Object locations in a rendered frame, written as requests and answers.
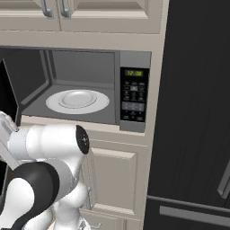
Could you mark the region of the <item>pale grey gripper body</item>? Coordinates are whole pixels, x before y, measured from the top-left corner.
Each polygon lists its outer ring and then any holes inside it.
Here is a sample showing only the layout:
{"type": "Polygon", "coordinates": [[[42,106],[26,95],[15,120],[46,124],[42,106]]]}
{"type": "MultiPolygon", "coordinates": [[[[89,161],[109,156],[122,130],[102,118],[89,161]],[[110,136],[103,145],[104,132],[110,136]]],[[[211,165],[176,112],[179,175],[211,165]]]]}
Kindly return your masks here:
{"type": "Polygon", "coordinates": [[[0,157],[11,169],[17,168],[22,150],[22,137],[11,117],[0,111],[0,157]]]}

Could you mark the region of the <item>white round plate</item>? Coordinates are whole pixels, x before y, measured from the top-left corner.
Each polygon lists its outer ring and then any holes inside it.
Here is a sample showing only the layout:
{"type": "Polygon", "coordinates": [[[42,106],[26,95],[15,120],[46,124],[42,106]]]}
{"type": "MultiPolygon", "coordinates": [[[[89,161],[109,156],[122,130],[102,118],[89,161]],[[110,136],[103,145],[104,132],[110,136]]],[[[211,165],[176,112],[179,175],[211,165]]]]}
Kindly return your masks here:
{"type": "Polygon", "coordinates": [[[46,100],[49,109],[62,114],[82,115],[101,111],[110,103],[104,94],[91,90],[67,90],[54,93],[46,100]]]}

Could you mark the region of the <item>grey microwave oven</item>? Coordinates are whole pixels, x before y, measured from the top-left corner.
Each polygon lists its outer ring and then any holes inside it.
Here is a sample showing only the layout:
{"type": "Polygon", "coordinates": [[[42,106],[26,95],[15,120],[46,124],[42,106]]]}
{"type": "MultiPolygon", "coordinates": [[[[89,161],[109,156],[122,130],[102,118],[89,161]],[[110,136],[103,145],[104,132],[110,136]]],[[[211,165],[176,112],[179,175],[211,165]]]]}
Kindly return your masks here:
{"type": "Polygon", "coordinates": [[[149,51],[0,48],[2,58],[13,80],[22,115],[145,131],[149,51]],[[49,109],[48,97],[67,90],[104,93],[110,103],[101,111],[82,115],[49,109]]]}

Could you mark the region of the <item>black microwave door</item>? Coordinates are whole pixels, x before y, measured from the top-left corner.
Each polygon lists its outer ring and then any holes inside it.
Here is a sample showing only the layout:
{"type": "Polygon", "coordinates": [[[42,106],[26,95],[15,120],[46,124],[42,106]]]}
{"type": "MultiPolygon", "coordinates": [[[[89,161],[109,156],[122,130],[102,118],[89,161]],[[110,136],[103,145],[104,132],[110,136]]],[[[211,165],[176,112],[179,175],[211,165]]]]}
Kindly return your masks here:
{"type": "Polygon", "coordinates": [[[0,60],[0,111],[9,115],[17,126],[21,125],[22,111],[13,88],[13,80],[3,58],[0,60]]]}

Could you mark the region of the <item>beige drawer front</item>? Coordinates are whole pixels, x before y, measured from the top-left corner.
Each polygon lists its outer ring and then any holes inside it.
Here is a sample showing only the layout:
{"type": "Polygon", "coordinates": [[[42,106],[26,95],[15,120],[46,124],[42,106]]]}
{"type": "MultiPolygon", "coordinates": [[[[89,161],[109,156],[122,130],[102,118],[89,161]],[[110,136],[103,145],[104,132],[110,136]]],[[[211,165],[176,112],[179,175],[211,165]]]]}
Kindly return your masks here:
{"type": "Polygon", "coordinates": [[[126,219],[84,209],[81,209],[80,213],[89,225],[96,226],[98,223],[102,223],[102,227],[99,230],[140,230],[139,220],[126,219]]]}

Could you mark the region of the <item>black fridge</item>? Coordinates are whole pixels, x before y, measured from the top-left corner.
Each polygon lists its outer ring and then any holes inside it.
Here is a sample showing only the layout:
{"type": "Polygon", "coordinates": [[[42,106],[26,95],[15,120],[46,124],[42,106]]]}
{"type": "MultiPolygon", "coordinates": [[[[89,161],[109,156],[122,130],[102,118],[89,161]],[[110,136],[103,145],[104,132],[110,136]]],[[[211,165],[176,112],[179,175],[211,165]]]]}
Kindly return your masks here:
{"type": "Polygon", "coordinates": [[[230,0],[170,0],[143,230],[230,230],[160,214],[230,217],[230,0]]]}

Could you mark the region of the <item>beige panelled cupboard door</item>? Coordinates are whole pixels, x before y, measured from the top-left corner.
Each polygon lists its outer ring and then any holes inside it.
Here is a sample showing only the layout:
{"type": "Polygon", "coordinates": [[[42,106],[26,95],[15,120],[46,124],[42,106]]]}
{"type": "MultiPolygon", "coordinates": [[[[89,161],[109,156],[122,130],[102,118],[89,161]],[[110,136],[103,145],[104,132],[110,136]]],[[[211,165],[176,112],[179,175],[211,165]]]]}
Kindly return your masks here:
{"type": "Polygon", "coordinates": [[[146,199],[147,147],[91,141],[81,178],[91,188],[93,211],[139,219],[146,199]]]}

